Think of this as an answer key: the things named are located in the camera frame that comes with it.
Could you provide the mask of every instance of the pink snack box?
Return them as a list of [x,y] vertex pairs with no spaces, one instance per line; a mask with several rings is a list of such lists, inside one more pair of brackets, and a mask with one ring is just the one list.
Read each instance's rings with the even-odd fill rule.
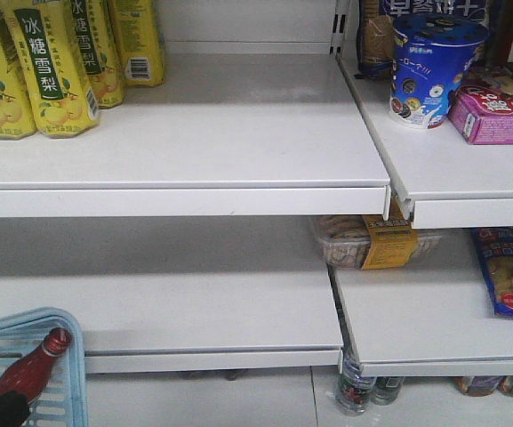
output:
[[469,143],[513,144],[513,78],[501,68],[473,68],[449,117]]

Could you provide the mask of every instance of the chip bag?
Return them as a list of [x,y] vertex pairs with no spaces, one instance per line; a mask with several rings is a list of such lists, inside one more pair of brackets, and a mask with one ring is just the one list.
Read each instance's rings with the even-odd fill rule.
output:
[[513,228],[471,230],[495,314],[513,317]]

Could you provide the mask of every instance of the red bottle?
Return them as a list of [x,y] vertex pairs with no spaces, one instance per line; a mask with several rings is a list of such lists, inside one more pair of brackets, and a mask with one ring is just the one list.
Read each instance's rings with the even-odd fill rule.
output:
[[67,350],[72,335],[62,327],[55,327],[39,346],[17,360],[0,376],[0,396],[17,391],[29,404],[43,392],[51,378],[51,371],[59,356]]

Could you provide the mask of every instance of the red bottle cap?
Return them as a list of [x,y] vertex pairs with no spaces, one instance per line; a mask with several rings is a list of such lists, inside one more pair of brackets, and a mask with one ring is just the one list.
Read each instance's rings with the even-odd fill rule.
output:
[[63,327],[55,327],[44,338],[43,347],[53,356],[59,356],[67,350],[71,341],[72,335],[69,331]]

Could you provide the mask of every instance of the blue snack cup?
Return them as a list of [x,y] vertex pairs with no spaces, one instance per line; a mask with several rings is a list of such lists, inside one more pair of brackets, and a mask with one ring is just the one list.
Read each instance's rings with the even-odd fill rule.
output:
[[442,13],[396,18],[389,114],[418,129],[441,125],[480,45],[484,26]]

